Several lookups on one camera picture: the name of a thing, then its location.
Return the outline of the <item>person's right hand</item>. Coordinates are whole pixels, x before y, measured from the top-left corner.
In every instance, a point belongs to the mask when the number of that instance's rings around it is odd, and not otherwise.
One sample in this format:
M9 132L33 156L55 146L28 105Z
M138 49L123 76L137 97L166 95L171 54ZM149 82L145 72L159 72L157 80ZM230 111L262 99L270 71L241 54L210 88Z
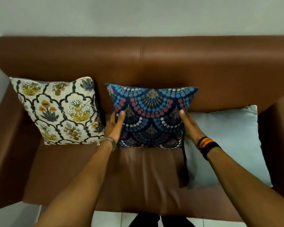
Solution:
M200 127L197 125L191 113L187 113L189 117L189 123L184 123L186 135L193 141L194 145L197 146L199 139L205 137L206 135L201 131Z

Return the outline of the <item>person's left hand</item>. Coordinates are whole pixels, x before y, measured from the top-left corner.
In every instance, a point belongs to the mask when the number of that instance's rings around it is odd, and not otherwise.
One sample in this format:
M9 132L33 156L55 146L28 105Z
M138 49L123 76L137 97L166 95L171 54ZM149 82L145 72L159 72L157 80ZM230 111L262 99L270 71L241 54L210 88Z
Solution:
M116 115L113 112L110 119L106 122L105 136L112 138L116 143L118 142L123 124L117 124Z

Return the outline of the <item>blue patterned cushion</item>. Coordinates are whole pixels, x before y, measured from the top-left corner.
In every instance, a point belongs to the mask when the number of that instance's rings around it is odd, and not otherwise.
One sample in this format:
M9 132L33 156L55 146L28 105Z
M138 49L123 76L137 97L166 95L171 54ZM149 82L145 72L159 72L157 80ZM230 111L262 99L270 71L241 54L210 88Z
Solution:
M126 112L118 144L122 148L181 148L186 111L198 87L151 89L106 83L116 116Z

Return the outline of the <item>person's left forearm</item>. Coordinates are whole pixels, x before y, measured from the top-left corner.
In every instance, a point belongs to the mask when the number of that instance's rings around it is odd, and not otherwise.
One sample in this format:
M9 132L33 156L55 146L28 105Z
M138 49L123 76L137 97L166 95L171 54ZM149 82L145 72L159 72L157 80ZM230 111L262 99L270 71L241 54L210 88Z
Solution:
M91 227L104 182L113 139L102 141L75 179L49 204L35 227Z

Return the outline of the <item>person's right forearm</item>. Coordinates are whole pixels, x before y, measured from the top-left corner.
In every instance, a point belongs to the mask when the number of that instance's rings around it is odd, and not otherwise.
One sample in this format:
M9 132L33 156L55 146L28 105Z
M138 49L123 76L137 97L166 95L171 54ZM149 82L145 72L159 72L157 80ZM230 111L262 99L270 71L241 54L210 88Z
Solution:
M207 154L223 190L247 227L284 227L284 197L221 148Z

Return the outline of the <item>black and orange wristbands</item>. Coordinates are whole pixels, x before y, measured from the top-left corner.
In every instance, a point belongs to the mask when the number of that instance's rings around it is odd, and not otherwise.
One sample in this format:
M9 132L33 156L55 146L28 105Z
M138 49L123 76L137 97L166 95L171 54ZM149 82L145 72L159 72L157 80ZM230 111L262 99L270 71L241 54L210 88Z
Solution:
M208 161L207 155L208 153L213 149L213 148L220 148L221 147L216 143L213 139L205 136L199 139L197 143L197 149L200 151L202 156L204 157L205 160Z

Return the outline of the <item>light blue cushion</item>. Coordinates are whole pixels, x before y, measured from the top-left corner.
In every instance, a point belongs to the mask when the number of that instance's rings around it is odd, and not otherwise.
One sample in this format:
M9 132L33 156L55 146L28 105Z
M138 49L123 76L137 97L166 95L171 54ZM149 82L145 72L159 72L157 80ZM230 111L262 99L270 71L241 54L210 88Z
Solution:
M272 187L258 134L256 105L211 113L192 113L200 129L213 139L239 165ZM219 185L209 162L189 138L184 140L188 189Z

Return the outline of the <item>brown leather sofa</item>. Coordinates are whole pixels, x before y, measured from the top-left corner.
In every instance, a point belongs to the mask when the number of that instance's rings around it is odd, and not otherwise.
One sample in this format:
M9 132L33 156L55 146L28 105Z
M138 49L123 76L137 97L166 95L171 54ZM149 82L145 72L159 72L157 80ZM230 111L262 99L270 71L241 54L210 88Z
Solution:
M262 153L284 197L284 36L0 37L6 76L54 82L91 77L101 119L114 111L105 83L198 87L190 112L257 105ZM48 205L83 169L91 145L45 145L11 84L0 104L0 208ZM116 149L97 211L241 221L220 185L188 190L184 151Z

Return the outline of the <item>cream floral cushion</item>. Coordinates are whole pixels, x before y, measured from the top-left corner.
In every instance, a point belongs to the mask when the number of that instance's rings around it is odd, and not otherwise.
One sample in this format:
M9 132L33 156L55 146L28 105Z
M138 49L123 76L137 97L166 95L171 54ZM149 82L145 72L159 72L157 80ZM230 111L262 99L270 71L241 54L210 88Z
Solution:
M94 81L43 82L10 77L45 145L92 144L104 136Z

